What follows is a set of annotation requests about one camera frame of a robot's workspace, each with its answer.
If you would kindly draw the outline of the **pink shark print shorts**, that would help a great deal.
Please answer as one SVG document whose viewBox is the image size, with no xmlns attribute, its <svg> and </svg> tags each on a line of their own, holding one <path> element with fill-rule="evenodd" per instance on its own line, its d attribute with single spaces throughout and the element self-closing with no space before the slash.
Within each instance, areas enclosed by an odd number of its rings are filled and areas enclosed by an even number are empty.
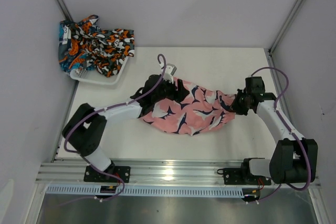
<svg viewBox="0 0 336 224">
<path fill-rule="evenodd" d="M 140 120 L 165 133 L 188 134 L 190 136 L 216 131 L 235 118 L 229 112 L 234 94 L 220 90 L 209 90 L 183 80 L 190 94 L 181 102 L 163 99 Z"/>
</svg>

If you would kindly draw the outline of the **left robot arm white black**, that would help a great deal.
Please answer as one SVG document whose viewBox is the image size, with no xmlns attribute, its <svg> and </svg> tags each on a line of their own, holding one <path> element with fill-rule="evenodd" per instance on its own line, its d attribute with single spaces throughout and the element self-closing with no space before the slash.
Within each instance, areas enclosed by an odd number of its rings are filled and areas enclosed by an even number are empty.
<svg viewBox="0 0 336 224">
<path fill-rule="evenodd" d="M 138 119 L 152 112 L 160 101 L 168 99 L 181 102 L 189 93 L 181 79 L 170 82 L 161 75 L 153 74 L 144 86 L 125 102 L 102 109 L 84 103 L 75 111 L 62 131 L 64 147 L 70 144 L 75 153 L 96 170 L 95 175 L 102 182 L 108 182 L 114 176 L 114 164 L 100 147 L 106 125 L 109 122 Z"/>
</svg>

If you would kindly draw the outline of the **orange camouflage shorts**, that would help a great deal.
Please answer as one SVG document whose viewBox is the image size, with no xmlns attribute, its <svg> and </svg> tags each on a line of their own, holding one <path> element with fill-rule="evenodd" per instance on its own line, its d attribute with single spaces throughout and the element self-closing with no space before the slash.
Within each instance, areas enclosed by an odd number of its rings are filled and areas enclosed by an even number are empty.
<svg viewBox="0 0 336 224">
<path fill-rule="evenodd" d="M 102 29 L 99 17 L 91 15 L 70 26 L 69 70 L 95 70 L 109 78 L 117 75 L 127 57 L 135 55 L 134 31 Z"/>
</svg>

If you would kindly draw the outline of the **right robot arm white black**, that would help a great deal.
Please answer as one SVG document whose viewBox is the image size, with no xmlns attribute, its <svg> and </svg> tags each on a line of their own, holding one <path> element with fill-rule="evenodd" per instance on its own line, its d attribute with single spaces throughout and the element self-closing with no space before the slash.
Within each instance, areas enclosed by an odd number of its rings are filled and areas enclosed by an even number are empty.
<svg viewBox="0 0 336 224">
<path fill-rule="evenodd" d="M 316 178 L 318 145 L 304 137 L 277 106 L 277 98 L 266 92 L 262 77 L 247 77 L 245 88 L 238 90 L 231 109 L 238 115 L 253 111 L 264 122 L 276 142 L 271 159 L 246 158 L 240 179 L 251 184 L 258 177 L 276 184 L 303 183 L 309 186 Z"/>
</svg>

